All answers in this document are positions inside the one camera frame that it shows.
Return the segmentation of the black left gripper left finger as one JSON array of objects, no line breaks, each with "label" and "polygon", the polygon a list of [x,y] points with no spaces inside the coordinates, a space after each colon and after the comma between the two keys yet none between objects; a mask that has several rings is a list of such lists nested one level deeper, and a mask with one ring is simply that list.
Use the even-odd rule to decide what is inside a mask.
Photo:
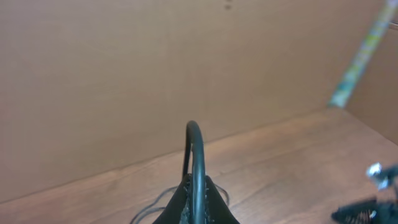
[{"label": "black left gripper left finger", "polygon": [[189,224],[191,175],[187,174],[177,187],[169,203],[153,224]]}]

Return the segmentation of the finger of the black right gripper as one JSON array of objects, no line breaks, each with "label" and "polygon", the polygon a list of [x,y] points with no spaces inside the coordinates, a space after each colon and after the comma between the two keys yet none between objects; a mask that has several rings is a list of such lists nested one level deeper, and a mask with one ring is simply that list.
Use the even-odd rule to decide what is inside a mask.
[{"label": "finger of the black right gripper", "polygon": [[397,200],[361,200],[339,207],[331,219],[342,224],[397,224]]}]

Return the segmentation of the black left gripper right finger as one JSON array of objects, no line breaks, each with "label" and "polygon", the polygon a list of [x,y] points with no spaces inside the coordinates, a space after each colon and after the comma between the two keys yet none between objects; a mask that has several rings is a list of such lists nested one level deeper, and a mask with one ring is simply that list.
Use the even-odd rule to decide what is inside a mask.
[{"label": "black left gripper right finger", "polygon": [[239,224],[230,212],[216,185],[206,176],[205,215],[207,224]]}]

